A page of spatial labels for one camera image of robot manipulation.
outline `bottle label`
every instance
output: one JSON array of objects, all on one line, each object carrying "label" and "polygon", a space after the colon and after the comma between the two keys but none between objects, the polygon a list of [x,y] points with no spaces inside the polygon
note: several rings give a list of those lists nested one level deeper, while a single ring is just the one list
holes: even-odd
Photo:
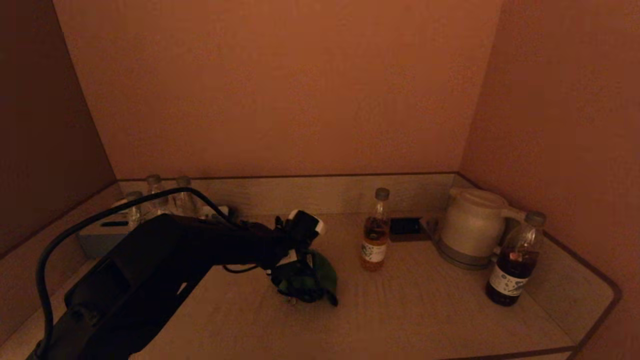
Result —
[{"label": "bottle label", "polygon": [[386,253],[386,243],[381,246],[375,246],[367,243],[366,241],[362,242],[362,257],[371,263],[379,263],[385,258]]},{"label": "bottle label", "polygon": [[489,283],[494,289],[505,295],[519,296],[524,288],[524,284],[526,284],[528,280],[529,279],[519,279],[517,277],[509,276],[496,265],[491,277],[489,278]]}]

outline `electric kettle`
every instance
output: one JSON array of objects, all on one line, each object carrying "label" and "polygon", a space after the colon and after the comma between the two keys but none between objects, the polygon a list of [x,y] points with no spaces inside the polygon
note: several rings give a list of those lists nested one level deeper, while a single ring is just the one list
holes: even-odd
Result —
[{"label": "electric kettle", "polygon": [[504,232],[505,218],[524,221],[526,213],[501,196],[478,189],[451,188],[452,202],[435,245],[448,262],[465,269],[483,269]]}]

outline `plastic bottle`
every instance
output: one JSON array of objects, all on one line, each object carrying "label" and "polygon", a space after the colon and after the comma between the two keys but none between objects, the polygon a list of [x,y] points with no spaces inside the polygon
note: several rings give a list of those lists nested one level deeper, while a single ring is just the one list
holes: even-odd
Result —
[{"label": "plastic bottle", "polygon": [[[147,176],[147,184],[149,185],[149,188],[147,190],[148,195],[164,191],[164,186],[162,185],[162,178],[160,178],[160,175],[153,174]],[[151,207],[149,218],[156,217],[160,214],[172,213],[169,209],[168,197],[161,197],[160,199],[150,201],[149,204]]]},{"label": "plastic bottle", "polygon": [[364,224],[364,239],[360,263],[368,271],[377,271],[385,263],[387,243],[389,241],[390,219],[385,202],[389,199],[389,189],[376,190],[376,210]]},{"label": "plastic bottle", "polygon": [[524,284],[538,264],[546,221],[544,213],[529,212],[507,237],[485,288],[494,303],[512,306],[520,298]]},{"label": "plastic bottle", "polygon": [[[179,188],[191,187],[191,178],[180,176],[175,180]],[[175,207],[177,214],[184,217],[198,217],[198,207],[191,193],[175,194]]]},{"label": "plastic bottle", "polygon": [[[133,201],[142,197],[142,192],[129,192],[125,197],[127,198],[127,201]],[[127,212],[127,221],[129,223],[129,229],[131,230],[144,221],[140,205],[129,208]]]}]

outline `wall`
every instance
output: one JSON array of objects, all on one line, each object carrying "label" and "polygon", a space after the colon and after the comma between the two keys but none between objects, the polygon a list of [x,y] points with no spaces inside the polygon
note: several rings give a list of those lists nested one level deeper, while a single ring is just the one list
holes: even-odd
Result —
[{"label": "wall", "polygon": [[0,13],[0,259],[115,180],[50,1]]},{"label": "wall", "polygon": [[502,0],[54,0],[119,179],[456,170]]},{"label": "wall", "polygon": [[640,352],[639,6],[506,1],[461,165],[622,287],[581,359]]}]

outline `countertop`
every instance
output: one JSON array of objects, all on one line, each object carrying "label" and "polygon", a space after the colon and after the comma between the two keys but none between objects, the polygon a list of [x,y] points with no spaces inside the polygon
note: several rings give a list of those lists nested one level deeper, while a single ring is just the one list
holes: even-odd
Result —
[{"label": "countertop", "polygon": [[[319,217],[327,233],[313,248],[338,273],[338,307],[325,300],[289,304],[262,270],[230,274],[216,266],[158,336],[131,358],[518,358],[523,354],[516,353],[575,346],[526,291],[513,307],[486,298],[490,269],[456,268],[430,241],[413,241],[390,243],[384,267],[366,272],[358,258],[365,215]],[[272,216],[252,220],[273,224]],[[58,314],[61,301],[59,292],[53,298]],[[24,359],[41,336],[37,313],[0,348],[0,357]]]}]

